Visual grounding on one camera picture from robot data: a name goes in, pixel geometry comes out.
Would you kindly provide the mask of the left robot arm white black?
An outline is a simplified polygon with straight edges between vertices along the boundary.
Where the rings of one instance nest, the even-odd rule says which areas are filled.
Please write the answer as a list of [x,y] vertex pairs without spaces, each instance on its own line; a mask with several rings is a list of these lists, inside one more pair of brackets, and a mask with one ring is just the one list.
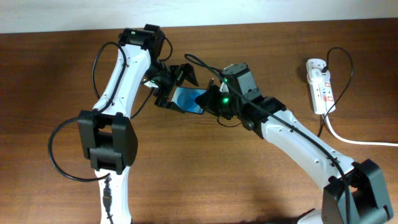
[[181,108],[169,101],[173,88],[184,81],[198,85],[192,65],[166,65],[159,59],[164,40],[156,25],[124,29],[115,43],[118,59],[105,91],[91,111],[80,113],[80,139],[99,183],[102,223],[132,223],[128,175],[138,140],[131,110],[141,81],[153,84],[156,106],[175,111]]

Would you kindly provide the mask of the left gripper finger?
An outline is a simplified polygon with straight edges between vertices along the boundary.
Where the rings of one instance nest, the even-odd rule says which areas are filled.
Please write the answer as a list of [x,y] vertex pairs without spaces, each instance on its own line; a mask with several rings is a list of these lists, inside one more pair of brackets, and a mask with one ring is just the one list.
[[154,103],[159,108],[174,110],[179,113],[185,113],[175,102],[169,101],[168,96],[158,96]]
[[177,86],[181,86],[185,80],[194,86],[199,86],[194,68],[189,63],[178,66]]

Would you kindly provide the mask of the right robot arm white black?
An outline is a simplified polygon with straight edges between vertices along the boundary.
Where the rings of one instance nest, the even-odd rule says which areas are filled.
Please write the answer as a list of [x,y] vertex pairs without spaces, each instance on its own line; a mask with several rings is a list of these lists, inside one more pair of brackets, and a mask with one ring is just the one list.
[[196,103],[217,117],[237,117],[295,161],[323,193],[322,207],[298,218],[298,223],[386,223],[394,216],[381,168],[362,163],[322,141],[300,124],[286,106],[263,96],[246,63],[230,65],[217,77],[227,91],[210,82]]

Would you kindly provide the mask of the blue Galaxy smartphone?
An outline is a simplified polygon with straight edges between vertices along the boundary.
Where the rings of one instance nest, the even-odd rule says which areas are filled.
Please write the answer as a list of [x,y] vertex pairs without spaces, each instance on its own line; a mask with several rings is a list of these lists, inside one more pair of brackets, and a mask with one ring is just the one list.
[[195,99],[205,92],[205,89],[177,87],[172,102],[176,103],[184,112],[204,114],[205,111],[195,102]]

